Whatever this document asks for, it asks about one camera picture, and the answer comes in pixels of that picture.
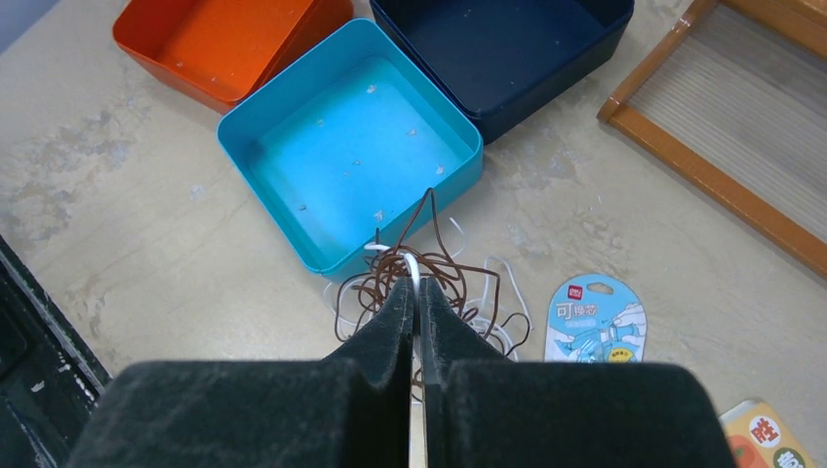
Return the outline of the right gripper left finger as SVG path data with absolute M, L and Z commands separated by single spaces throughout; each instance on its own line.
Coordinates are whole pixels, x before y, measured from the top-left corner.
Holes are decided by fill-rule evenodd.
M 149 361 L 106 388 L 72 467 L 405 467 L 414 286 L 318 361 Z

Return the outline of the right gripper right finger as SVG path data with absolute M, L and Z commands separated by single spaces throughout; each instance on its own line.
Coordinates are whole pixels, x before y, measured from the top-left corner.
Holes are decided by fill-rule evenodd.
M 730 467 L 705 389 L 670 364 L 515 363 L 418 287 L 431 467 Z

